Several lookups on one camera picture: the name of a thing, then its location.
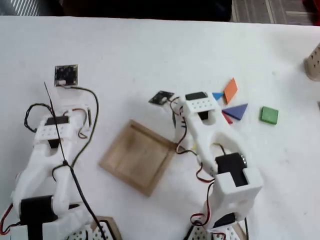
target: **blue triangle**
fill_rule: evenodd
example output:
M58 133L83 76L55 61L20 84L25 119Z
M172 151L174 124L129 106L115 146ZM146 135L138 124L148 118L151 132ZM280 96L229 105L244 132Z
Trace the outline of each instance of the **blue triangle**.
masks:
M219 98L221 98L224 95L223 92L213 92L212 96L214 97L215 100L218 101Z
M230 117L233 117L237 120L241 120L242 116L244 115L246 108L248 106L248 103L242 104L239 106L233 106L226 109L223 109L222 112L229 115Z

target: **wooden tray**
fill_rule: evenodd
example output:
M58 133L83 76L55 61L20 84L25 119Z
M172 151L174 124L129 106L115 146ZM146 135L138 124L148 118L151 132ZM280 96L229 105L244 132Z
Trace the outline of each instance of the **wooden tray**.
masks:
M100 161L100 166L150 196L175 154L176 145L130 120Z

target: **wire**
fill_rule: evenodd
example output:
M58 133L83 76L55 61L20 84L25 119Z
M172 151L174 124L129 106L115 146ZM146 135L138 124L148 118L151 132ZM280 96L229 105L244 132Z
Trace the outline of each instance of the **wire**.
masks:
M17 225L20 224L20 222L17 222L15 224L11 224L9 225L5 230L3 230L4 228L4 223L5 223L5 220L6 220L6 217L9 215L9 213L11 212L12 208L13 208L13 204L11 203L10 206L7 208L7 210L4 212L2 218L1 218L1 221L0 221L0 235L7 235L9 232L10 232L10 228L11 227L15 227Z
M88 204L88 202L87 202L87 200L86 200L86 198L85 198L85 196L84 196L84 193L82 192L82 189L81 189L81 187L80 187L79 181L78 181L78 179L77 179L77 176L76 176L76 174L75 174L75 171L74 171L73 167L69 165L69 163L67 162L67 160L66 160L66 158L65 158L64 150L63 150L63 147L62 147L62 142L61 142L61 138L60 138L60 134L59 134L59 130L58 130L58 124L57 124L57 118L56 118L54 106L53 106L53 104L52 104L52 101L51 101L50 94L49 94L49 92L48 92L48 88L47 88L46 83L44 83L44 86L45 86L46 92L47 92L47 94L48 94L49 101L50 101L50 105L51 105L51 109L52 109L52 116L53 116L55 128L56 128L57 135L58 135L58 139L59 139L59 143L60 143L60 148L61 148L61 152L62 152L62 156L63 156L63 165L65 165L65 166L67 166L67 167L70 168L71 175L72 175L72 177L73 177L73 179L74 179L76 188L78 189L78 192L79 192L79 194L80 194L80 197L81 197L81 199L82 199L85 207L87 208L87 210L88 210L89 213L91 214L92 218L94 219L96 225L98 226L98 228L99 228L99 230L100 230L100 232L101 232L101 236L102 236L103 240L107 240L107 239L106 239L106 236L105 236L105 234L104 234L104 230L103 230L102 226L100 225L100 223L99 223L96 215L95 215L94 212L92 211L91 207L89 206L89 204Z
M249 230L248 230L248 222L247 222L247 218L244 218L244 225L245 225L245 235L246 235L246 240L249 240Z
M82 127L79 129L79 131L78 131L78 137L79 137L80 139L87 139L88 136L85 135L85 134L83 134L83 133L81 132L82 129L84 128L86 122L87 122L87 118L88 118L88 116L87 116L87 111L84 110L83 108L74 108L74 109L72 109L72 111L83 111L83 112L84 112L83 125L82 125Z
M192 214L191 217L190 217L190 222L192 225L194 226L199 226L199 227L202 227L204 225L206 225L209 220L210 220L210 217L211 217L211 209L210 209L210 203L209 203L209 191L210 191L210 188L211 186L215 183L215 181L211 182L208 186L208 190L206 192L206 219L204 222L199 222L198 220L195 220L195 221L192 221L192 218L194 217L200 217L200 216L205 216L203 213L195 213L195 214Z
M226 155L225 148L220 143L214 143L214 145L220 146L220 148L221 148L221 150L223 152L223 155Z
M35 103L35 104L32 104L32 105L28 108L28 110L25 112L24 126L25 126L27 129L29 129L31 132L33 132L33 133L36 133L36 132L37 132L37 128L32 129L32 128L29 126L29 124L28 124L28 117L29 117L29 114L30 114L31 109L32 109L33 107L35 107L35 106L46 107L46 108L49 110L49 112L52 114L52 110L51 110L51 107L50 107L49 105L44 104L44 103Z
M168 101L170 102L171 111L172 111L175 115L178 115L178 116L179 116L180 114L176 113L176 112L174 111L173 107L172 107L172 103L173 103L175 100L177 100L178 98L180 98L180 97L177 96L177 97L175 97L175 98L172 99L172 100L168 99Z
M72 161L71 167L74 167L79 156L83 153L83 151L86 149L86 147L89 145L89 143L91 142L91 139L94 135L95 129L96 129L96 125L97 125L97 120L98 120L98 116L99 116L99 101L98 101L98 97L97 95L90 89L84 88L84 87L79 87L79 86L63 86L60 85L59 87L62 87L64 89L78 89L78 90L83 90L83 91L87 91L89 93L91 93L94 96L95 99L95 103L96 103L96 113L95 113L95 119L94 119L94 123L93 123L93 127L92 127L92 131L89 137L89 140L85 143L85 145L83 146L83 148L78 152L78 154L75 156L74 160Z
M200 166L201 166L200 169L198 171L196 171L196 174L195 174L196 178L199 179L201 182L206 183L206 184L211 183L212 181L214 181L215 178L213 178L211 180L207 180L207 179L203 179L202 177L198 176L198 174L201 172L201 170L203 168L203 163L202 162L201 162Z
M184 123L184 125L182 126L184 128L184 134L182 136L182 138L179 140L176 148L175 148L175 153L177 154L186 154L186 153L193 153L195 156L197 156L198 154L196 154L194 151L188 149L188 150L183 150L183 151L179 151L179 147L180 147L180 144L181 142L185 139L186 135L187 135L187 123L186 123L186 119L185 117L183 116L182 117L183 121L182 123Z

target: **green block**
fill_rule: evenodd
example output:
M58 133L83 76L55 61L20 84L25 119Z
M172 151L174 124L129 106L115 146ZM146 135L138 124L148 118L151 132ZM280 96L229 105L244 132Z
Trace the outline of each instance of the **green block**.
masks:
M278 122L279 111L267 106L263 106L261 109L260 120L268 124L276 125Z

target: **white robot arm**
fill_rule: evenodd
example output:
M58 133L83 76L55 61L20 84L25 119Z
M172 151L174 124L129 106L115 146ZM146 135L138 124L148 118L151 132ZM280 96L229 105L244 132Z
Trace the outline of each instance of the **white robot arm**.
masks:
M83 120L71 109L66 111L66 115L57 116L56 120L64 156L69 162ZM72 175L69 167L56 169L52 176L53 168L64 160L58 146L54 119L47 115L37 128L28 165L18 176L12 193L13 207L21 223L10 229L12 240L63 240L92 220L83 204L70 205ZM52 177L56 180L53 194L35 197L37 188L46 178Z
M179 113L175 118L176 142L186 131L185 120L187 134L180 146L191 149L195 145L199 164L215 178L208 198L210 219L204 227L213 232L244 220L263 186L260 172L253 166L245 142L227 123L221 107L209 92L182 96L173 110ZM221 144L231 154L214 158L213 143ZM208 214L206 202L203 211Z

